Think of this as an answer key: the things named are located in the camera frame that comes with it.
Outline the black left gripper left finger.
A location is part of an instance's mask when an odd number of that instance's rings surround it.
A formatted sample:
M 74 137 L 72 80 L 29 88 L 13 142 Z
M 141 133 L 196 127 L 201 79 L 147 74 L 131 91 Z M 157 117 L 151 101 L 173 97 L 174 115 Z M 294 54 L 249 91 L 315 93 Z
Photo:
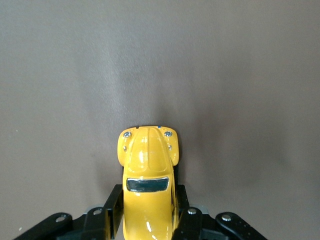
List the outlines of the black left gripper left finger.
M 104 205 L 98 205 L 79 218 L 58 212 L 45 218 L 17 240 L 114 240 L 123 216 L 123 187 L 114 186 Z

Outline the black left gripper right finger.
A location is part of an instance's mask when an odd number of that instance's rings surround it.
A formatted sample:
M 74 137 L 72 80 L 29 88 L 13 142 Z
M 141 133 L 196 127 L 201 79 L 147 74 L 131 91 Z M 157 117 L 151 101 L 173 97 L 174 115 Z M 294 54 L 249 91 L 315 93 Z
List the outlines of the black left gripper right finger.
M 233 212 L 222 212 L 213 218 L 205 210 L 191 206 L 184 185 L 177 185 L 176 194 L 179 222 L 173 232 L 173 240 L 266 239 L 243 218 Z

